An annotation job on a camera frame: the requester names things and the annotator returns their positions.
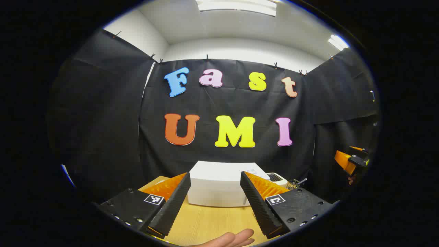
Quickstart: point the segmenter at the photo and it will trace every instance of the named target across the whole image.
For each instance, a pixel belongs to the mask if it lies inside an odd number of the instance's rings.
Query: hand
[[[352,185],[352,184],[354,183],[355,178],[356,178],[356,175],[353,175],[352,177],[349,177],[349,178],[348,178],[348,180],[349,180],[349,185]]]
[[[252,229],[245,229],[238,234],[227,232],[221,237],[217,237],[209,242],[191,245],[188,247],[241,247],[253,243],[251,237],[255,232]]]

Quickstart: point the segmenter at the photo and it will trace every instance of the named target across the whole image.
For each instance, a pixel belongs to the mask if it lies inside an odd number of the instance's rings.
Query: foam letter
[[[291,120],[286,117],[276,119],[276,123],[279,124],[279,141],[277,142],[279,147],[290,146],[293,144],[293,141],[290,139],[290,130],[288,126],[290,122]]]
[[[297,96],[297,92],[294,92],[293,86],[295,86],[296,83],[292,81],[290,77],[283,78],[281,82],[285,83],[285,91],[287,92],[288,96],[295,98]]]
[[[234,147],[238,142],[242,148],[253,148],[255,142],[253,141],[253,124],[256,122],[254,117],[245,116],[241,119],[238,128],[235,127],[232,119],[229,116],[217,116],[216,120],[219,122],[218,141],[215,142],[217,147],[227,147],[229,143],[226,141],[226,135],[229,137],[230,144]]]
[[[248,78],[250,79],[248,86],[251,90],[264,91],[267,88],[267,84],[264,81],[265,75],[263,73],[251,72]]]
[[[165,138],[167,141],[174,145],[188,145],[195,138],[195,125],[197,121],[200,120],[198,115],[186,115],[187,120],[187,133],[185,137],[177,136],[177,123],[181,119],[178,114],[169,113],[165,115],[166,127],[165,127]]]
[[[199,81],[201,85],[212,85],[212,87],[221,87],[223,83],[221,82],[221,78],[223,77],[223,73],[217,69],[206,69],[203,71],[204,76],[201,76]]]
[[[171,92],[169,93],[170,97],[175,97],[179,94],[182,94],[184,91],[186,91],[185,87],[182,87],[180,85],[180,83],[182,83],[183,85],[186,85],[187,83],[187,78],[185,75],[180,75],[180,77],[178,77],[178,74],[181,73],[189,73],[189,69],[186,67],[183,67],[179,70],[176,70],[172,73],[169,73],[167,75],[165,75],[165,79],[168,80],[169,83],[169,87],[171,88]]]

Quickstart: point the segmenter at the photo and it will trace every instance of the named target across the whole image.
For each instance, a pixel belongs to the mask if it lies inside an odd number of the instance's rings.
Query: wooden table
[[[169,178],[159,176],[138,190],[151,187],[166,179]],[[186,196],[171,231],[165,237],[165,240],[181,246],[201,244],[217,238],[226,232],[236,234],[246,228],[255,231],[255,234],[252,236],[255,241],[252,245],[268,241],[267,237],[262,234],[250,206],[198,206],[189,204]]]

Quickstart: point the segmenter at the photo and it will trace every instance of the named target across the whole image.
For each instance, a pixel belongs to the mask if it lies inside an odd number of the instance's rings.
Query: ceiling light
[[[196,0],[200,11],[242,10],[276,16],[277,4],[270,0]]]
[[[346,42],[338,37],[337,35],[331,35],[331,38],[328,39],[328,42],[331,43],[333,46],[335,46],[339,50],[343,50],[344,48],[348,48],[348,44]]]

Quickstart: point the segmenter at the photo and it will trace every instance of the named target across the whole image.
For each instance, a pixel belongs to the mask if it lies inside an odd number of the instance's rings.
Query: white box
[[[250,206],[239,185],[242,171],[270,180],[256,163],[198,161],[189,171],[191,174],[191,188],[187,192],[189,203],[211,207]]]

